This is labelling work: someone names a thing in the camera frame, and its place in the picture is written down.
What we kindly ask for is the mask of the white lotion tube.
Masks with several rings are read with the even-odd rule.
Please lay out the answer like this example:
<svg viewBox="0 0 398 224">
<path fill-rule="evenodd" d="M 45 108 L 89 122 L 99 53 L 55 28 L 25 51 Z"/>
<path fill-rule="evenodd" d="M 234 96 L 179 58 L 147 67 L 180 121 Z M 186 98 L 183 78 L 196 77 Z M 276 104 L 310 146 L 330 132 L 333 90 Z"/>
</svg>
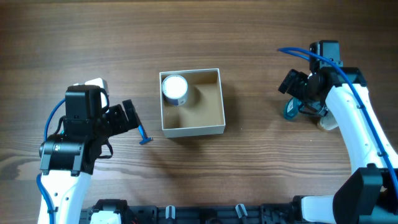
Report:
<svg viewBox="0 0 398 224">
<path fill-rule="evenodd" d="M 321 131 L 331 131 L 338 127 L 335 117 L 332 112 L 328 112 L 326 116 L 321 117 L 317 123 L 318 129 Z"/>
</svg>

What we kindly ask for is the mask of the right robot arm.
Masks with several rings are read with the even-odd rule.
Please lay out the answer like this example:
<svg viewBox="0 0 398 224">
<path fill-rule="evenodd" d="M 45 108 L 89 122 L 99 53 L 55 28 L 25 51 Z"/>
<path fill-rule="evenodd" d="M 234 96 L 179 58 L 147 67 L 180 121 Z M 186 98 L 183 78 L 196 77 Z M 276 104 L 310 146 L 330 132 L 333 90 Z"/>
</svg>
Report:
<svg viewBox="0 0 398 224">
<path fill-rule="evenodd" d="M 397 153 L 369 101 L 358 68 L 322 67 L 307 75 L 291 70 L 279 87 L 292 95 L 284 115 L 308 108 L 322 129 L 339 128 L 351 176 L 333 195 L 297 196 L 296 222 L 397 223 Z"/>
</svg>

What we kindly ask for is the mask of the blue mouthwash bottle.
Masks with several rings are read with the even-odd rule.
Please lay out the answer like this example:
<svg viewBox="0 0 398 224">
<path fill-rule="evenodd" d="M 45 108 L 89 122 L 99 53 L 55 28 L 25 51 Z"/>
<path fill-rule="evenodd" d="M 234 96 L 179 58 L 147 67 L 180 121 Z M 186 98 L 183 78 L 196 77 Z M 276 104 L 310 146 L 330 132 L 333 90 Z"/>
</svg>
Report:
<svg viewBox="0 0 398 224">
<path fill-rule="evenodd" d="M 284 108 L 284 118 L 286 120 L 294 119 L 298 113 L 300 108 L 302 107 L 302 102 L 296 98 L 291 98 Z"/>
</svg>

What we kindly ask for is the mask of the white cotton swab jar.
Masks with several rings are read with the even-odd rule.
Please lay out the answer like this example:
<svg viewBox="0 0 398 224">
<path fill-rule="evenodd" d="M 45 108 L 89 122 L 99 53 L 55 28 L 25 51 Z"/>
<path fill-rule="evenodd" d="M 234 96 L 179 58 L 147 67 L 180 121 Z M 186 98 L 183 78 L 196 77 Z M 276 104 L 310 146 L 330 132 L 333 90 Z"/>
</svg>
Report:
<svg viewBox="0 0 398 224">
<path fill-rule="evenodd" d="M 181 75 L 169 75 L 162 82 L 165 101 L 174 106 L 182 106 L 188 100 L 188 83 Z"/>
</svg>

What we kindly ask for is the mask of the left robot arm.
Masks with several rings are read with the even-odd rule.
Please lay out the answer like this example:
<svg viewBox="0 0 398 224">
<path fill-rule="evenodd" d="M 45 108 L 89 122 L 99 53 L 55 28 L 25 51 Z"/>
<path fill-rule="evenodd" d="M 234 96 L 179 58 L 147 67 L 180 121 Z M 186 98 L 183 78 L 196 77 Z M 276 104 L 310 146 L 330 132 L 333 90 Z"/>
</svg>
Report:
<svg viewBox="0 0 398 224">
<path fill-rule="evenodd" d="M 75 85 L 65 93 L 66 114 L 40 145 L 39 223 L 78 223 L 97 159 L 109 138 L 138 128 L 131 100 L 110 106 L 106 90 Z"/>
</svg>

